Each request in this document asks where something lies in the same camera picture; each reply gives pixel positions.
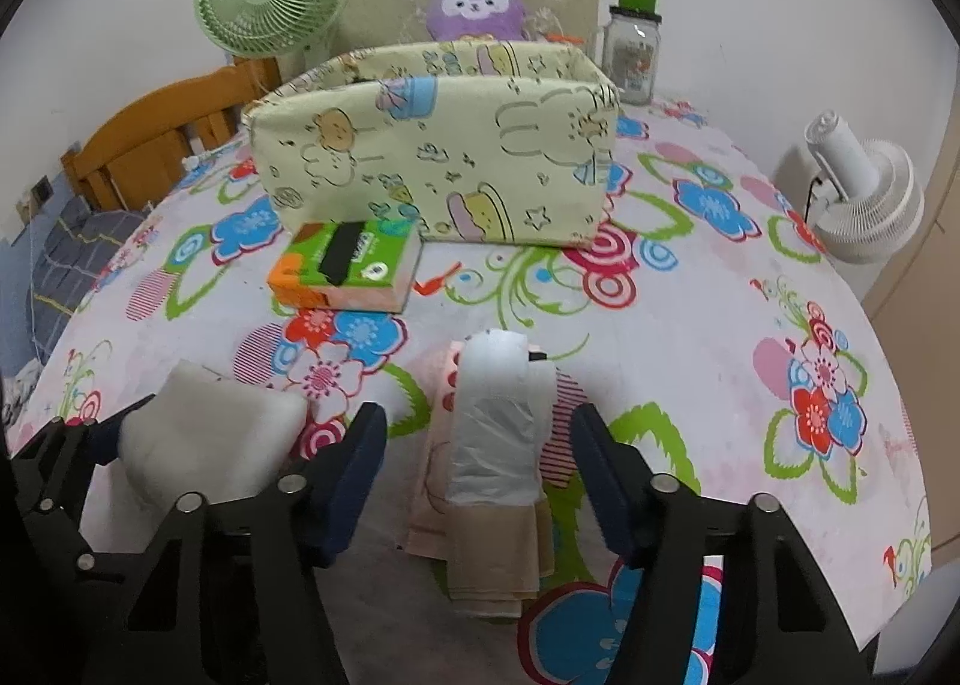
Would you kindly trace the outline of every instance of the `stuffed animal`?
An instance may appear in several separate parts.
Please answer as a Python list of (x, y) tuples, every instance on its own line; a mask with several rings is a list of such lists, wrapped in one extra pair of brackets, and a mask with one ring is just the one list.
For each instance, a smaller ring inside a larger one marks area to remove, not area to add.
[(524, 41), (526, 10), (520, 0), (432, 0), (426, 28), (434, 41), (486, 38)]

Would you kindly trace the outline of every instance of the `glass jar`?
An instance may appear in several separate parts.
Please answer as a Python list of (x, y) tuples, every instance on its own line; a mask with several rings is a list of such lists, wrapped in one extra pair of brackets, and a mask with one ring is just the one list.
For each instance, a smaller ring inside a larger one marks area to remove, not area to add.
[(649, 11), (618, 5), (610, 7), (610, 14), (610, 22), (601, 29), (601, 68), (621, 90), (623, 102), (646, 105), (654, 94), (659, 24), (663, 19)]

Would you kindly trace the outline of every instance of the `black lid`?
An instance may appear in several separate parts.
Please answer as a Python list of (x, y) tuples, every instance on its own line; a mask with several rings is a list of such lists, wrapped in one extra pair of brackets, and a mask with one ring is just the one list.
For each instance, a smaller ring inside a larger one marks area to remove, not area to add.
[(621, 17), (630, 17), (630, 19), (645, 19), (647, 22), (656, 22), (658, 25), (664, 20), (664, 17), (653, 11), (637, 11), (635, 8), (624, 8), (621, 5), (612, 5), (610, 12)]

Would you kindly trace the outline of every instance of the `metal screw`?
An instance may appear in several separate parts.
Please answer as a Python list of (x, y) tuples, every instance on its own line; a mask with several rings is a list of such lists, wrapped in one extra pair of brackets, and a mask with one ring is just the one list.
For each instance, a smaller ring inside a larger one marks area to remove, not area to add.
[(661, 493), (676, 493), (680, 489), (680, 479), (673, 474), (654, 474), (650, 480), (650, 486)]
[(769, 493), (757, 493), (754, 503), (761, 512), (776, 512), (779, 510), (779, 501)]
[(277, 482), (277, 490), (288, 495), (299, 493), (304, 487), (306, 487), (306, 477), (302, 474), (287, 474), (286, 477), (280, 477), (280, 481)]
[(176, 508), (184, 514), (195, 512), (203, 506), (203, 496), (200, 493), (184, 493), (176, 499)]

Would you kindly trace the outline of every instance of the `table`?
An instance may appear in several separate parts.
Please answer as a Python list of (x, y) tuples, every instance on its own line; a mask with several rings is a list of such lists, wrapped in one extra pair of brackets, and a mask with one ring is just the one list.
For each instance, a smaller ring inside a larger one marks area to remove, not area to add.
[[(294, 389), (336, 372), (301, 453), (338, 441), (365, 400), (391, 422), (353, 545), (317, 575), (352, 682), (600, 683), (637, 575), (603, 547), (569, 453), (565, 415), (589, 400), (655, 471), (717, 498), (780, 498), (865, 644), (930, 570), (923, 476), (880, 345), (816, 236), (726, 135), (683, 102), (626, 113), (591, 249), (428, 244), (400, 316), (272, 300), (266, 273), (289, 236), (246, 142), (203, 156), (80, 305), (11, 445), (55, 415), (120, 410), (181, 357)], [(445, 350), (490, 327), (530, 335), (563, 393), (544, 461), (557, 572), (518, 624), (456, 617), (443, 570), (395, 546)], [(122, 466), (98, 469), (82, 522), (94, 549), (135, 551), (156, 523)], [(691, 683), (706, 682), (721, 582), (707, 563)]]

